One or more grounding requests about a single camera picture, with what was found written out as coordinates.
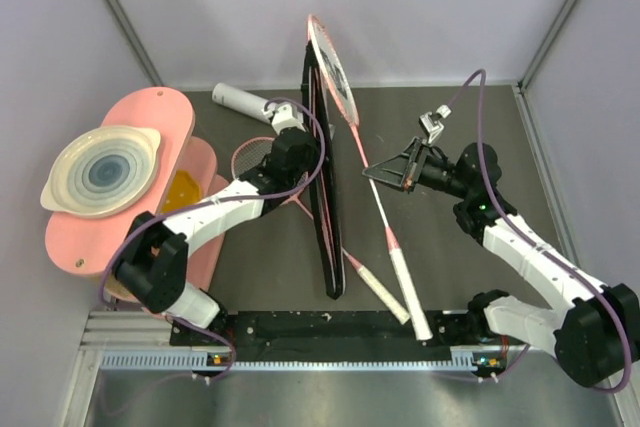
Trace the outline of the pink white badminton racket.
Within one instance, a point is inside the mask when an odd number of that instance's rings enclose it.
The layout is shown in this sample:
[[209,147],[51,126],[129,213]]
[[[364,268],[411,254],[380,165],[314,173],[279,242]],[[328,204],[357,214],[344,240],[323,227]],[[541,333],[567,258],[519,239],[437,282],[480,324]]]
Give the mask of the pink white badminton racket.
[[[231,156],[231,174],[234,179],[258,164],[266,154],[271,151],[273,137],[258,136],[241,144]],[[400,325],[405,325],[410,320],[409,312],[377,279],[377,277],[357,258],[351,255],[344,247],[341,248],[343,256],[351,264],[354,271],[368,286],[370,291],[393,314]]]
[[[359,152],[362,166],[367,168],[369,162],[359,133],[359,113],[349,85],[343,65],[332,43],[329,32],[320,19],[313,14],[307,18],[307,34],[319,64],[326,87],[339,110],[341,116],[349,125],[354,142]],[[378,189],[373,180],[368,180],[378,212],[385,230],[387,250],[394,268],[396,279],[401,288],[404,301],[408,308],[409,317],[415,338],[418,341],[428,341],[433,333],[426,319],[426,315],[418,298],[407,262],[396,235],[391,228],[384,210]]]

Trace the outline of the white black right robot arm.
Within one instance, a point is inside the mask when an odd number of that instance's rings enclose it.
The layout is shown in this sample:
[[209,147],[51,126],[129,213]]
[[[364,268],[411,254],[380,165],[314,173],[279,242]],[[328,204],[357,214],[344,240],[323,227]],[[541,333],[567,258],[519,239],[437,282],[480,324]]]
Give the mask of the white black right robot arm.
[[497,190],[498,155],[471,143],[456,162],[419,137],[396,156],[364,169],[366,178],[401,192],[423,186],[458,198],[461,230],[513,268],[546,301],[524,303],[499,289],[468,304],[466,327],[476,341],[498,335],[546,352],[575,383],[594,388],[614,374],[626,387],[639,360],[639,298],[626,284],[586,274],[538,236]]

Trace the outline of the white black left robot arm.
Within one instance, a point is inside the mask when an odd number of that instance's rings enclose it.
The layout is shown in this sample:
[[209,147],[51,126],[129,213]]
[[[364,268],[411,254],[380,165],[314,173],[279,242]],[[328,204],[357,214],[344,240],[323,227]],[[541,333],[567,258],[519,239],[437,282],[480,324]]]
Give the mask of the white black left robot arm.
[[226,334],[226,310],[187,280],[191,255],[210,240],[275,210],[317,174],[324,160],[323,137],[286,128],[270,152],[226,188],[169,214],[139,215],[108,270],[154,314],[191,325],[205,343]]

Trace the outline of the white shuttlecock tube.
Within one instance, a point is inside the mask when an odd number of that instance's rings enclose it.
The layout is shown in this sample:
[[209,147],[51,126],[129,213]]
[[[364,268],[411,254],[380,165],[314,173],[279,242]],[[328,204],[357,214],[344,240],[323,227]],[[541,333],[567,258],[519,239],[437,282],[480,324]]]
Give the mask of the white shuttlecock tube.
[[272,113],[265,109],[267,100],[225,83],[218,83],[211,94],[214,103],[259,122],[269,124]]

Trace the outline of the pink racket cover bag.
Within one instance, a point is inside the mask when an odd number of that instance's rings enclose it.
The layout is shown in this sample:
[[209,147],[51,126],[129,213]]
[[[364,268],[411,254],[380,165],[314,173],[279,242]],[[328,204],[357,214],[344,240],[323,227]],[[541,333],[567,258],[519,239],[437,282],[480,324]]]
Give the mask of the pink racket cover bag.
[[[337,205],[336,174],[331,129],[326,106],[322,75],[312,42],[308,41],[302,71],[303,105],[314,115],[325,139],[325,155],[321,170],[308,186],[311,213],[320,252],[326,295],[338,299],[345,291],[345,268]],[[312,134],[319,138],[315,124],[307,120]]]

